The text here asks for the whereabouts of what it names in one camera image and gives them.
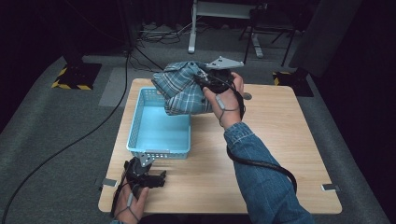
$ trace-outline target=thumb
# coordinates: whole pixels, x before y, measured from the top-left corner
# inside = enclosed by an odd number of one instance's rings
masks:
[[[211,91],[208,87],[204,87],[202,89],[202,92],[204,93],[204,96],[206,97],[207,100],[209,100],[210,103],[212,103],[213,100],[215,100],[216,94]]]

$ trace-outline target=gray carpet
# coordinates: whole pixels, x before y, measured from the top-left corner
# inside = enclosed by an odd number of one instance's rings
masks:
[[[219,56],[242,61],[246,39],[238,41],[239,31],[209,29],[197,36],[196,51],[187,53],[189,36],[171,45],[144,43],[140,49],[155,63],[195,60],[212,62]],[[261,35],[264,58],[251,49],[247,64],[235,69],[246,83],[273,85],[273,71],[293,71],[280,67],[287,38],[274,45],[273,35]],[[293,47],[298,44],[297,36]],[[125,85],[125,58],[120,55],[85,56],[85,63],[103,66],[92,91],[52,89],[51,84],[65,65],[63,58],[51,64],[26,95],[18,111],[0,135],[0,213],[22,180],[49,156],[75,142],[110,115]],[[137,50],[133,56],[141,64],[158,70]],[[147,69],[135,59],[134,67]],[[152,72],[128,65],[128,84]],[[332,116],[310,78],[314,97],[298,97],[309,128],[338,192],[343,212],[314,215],[317,223],[389,223],[374,194],[338,132]],[[99,211],[100,191],[96,178],[104,178],[117,137],[123,107],[96,132],[82,139],[47,162],[24,184],[7,214],[7,223],[108,223],[108,214]]]

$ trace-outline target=hand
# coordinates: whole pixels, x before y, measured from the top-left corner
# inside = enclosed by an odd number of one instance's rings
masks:
[[[231,75],[234,77],[233,84],[235,89],[239,91],[241,95],[244,95],[244,80],[234,72],[232,72]],[[219,94],[220,100],[225,106],[224,111],[220,108],[219,103],[216,100],[216,94],[213,91],[207,87],[204,87],[203,92],[206,99],[210,102],[210,104],[212,104],[213,112],[219,119],[224,129],[227,129],[233,124],[241,121],[239,104],[236,100],[233,90],[228,89],[227,91]]]
[[[131,193],[132,192],[129,184],[125,185],[122,188],[119,199],[117,201],[116,210],[114,212],[114,218],[118,221],[122,221],[128,224],[135,224],[138,223],[140,219],[142,219],[145,210],[146,199],[149,196],[149,188],[143,188],[141,190],[139,200],[137,200],[136,197],[133,196],[131,206],[130,208],[128,208],[127,203]]]

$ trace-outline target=plaid cloth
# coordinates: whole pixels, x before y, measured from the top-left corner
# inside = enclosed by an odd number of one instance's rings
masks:
[[[165,112],[168,115],[204,114],[212,112],[194,76],[205,71],[203,63],[188,61],[169,63],[161,73],[155,73],[151,80],[165,98]]]

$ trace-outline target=black device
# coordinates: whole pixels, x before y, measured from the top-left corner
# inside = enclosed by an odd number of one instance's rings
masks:
[[[150,175],[149,169],[151,168],[154,158],[146,155],[145,153],[133,157],[130,161],[124,163],[124,174],[122,175],[121,183],[119,184],[113,198],[110,216],[114,217],[117,201],[120,192],[125,185],[129,185],[132,194],[139,199],[140,190],[145,187],[158,188],[163,187],[165,184],[166,171],[162,171],[159,175]]]
[[[222,93],[233,84],[233,76],[230,69],[210,70],[202,77],[195,76],[195,82],[203,89],[208,87],[214,93]]]
[[[205,70],[194,76],[194,81],[203,89],[208,87],[214,93],[227,91],[233,85],[230,68],[242,67],[244,64],[221,56],[212,63],[207,63]]]

